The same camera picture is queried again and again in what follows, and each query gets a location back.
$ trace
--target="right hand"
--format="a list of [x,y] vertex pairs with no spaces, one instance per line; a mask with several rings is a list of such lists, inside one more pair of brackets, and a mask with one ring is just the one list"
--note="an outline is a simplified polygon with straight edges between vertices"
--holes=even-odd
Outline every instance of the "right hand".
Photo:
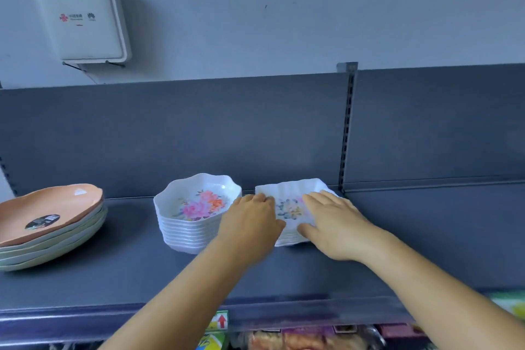
[[327,191],[311,192],[302,198],[316,227],[302,223],[297,231],[332,259],[365,263],[377,251],[379,242],[391,235],[366,220],[348,199]]

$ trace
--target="stack of plates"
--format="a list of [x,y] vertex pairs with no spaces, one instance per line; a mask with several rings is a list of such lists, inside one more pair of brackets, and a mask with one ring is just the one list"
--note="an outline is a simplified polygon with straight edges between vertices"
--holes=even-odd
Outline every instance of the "stack of plates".
[[255,194],[264,193],[267,197],[275,198],[275,214],[278,219],[286,221],[286,227],[279,236],[275,246],[284,247],[307,242],[308,239],[297,232],[300,223],[315,225],[313,216],[302,200],[303,194],[313,191],[330,190],[324,182],[319,179],[305,179],[299,181],[285,181],[279,184],[266,184],[255,187]]
[[179,252],[199,253],[241,192],[230,176],[199,173],[172,181],[153,199],[164,242]]
[[37,266],[82,245],[104,223],[102,190],[50,187],[0,203],[0,271]]

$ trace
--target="pink flower print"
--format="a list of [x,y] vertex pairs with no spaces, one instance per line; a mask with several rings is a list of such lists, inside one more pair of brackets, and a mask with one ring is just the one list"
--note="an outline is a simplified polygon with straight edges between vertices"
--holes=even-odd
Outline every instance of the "pink flower print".
[[209,204],[207,202],[190,202],[182,209],[182,214],[189,220],[209,217]]
[[213,192],[207,190],[200,193],[200,200],[203,202],[213,203],[213,201],[218,200],[219,196]]

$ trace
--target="stack of bowls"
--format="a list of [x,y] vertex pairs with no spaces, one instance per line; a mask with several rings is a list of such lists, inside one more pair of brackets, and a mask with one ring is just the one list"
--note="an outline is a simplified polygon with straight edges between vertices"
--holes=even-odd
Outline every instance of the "stack of bowls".
[[0,203],[0,271],[37,266],[90,239],[108,210],[91,184],[44,188]]
[[153,199],[164,242],[179,252],[201,252],[217,235],[222,214],[241,193],[230,176],[199,173],[172,181]]

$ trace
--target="left hand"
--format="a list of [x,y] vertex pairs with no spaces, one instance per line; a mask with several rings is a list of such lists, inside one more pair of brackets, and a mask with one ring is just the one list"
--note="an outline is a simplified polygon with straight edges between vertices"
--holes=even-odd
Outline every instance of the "left hand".
[[249,194],[233,201],[215,240],[250,267],[270,254],[285,226],[284,220],[275,217],[273,197]]

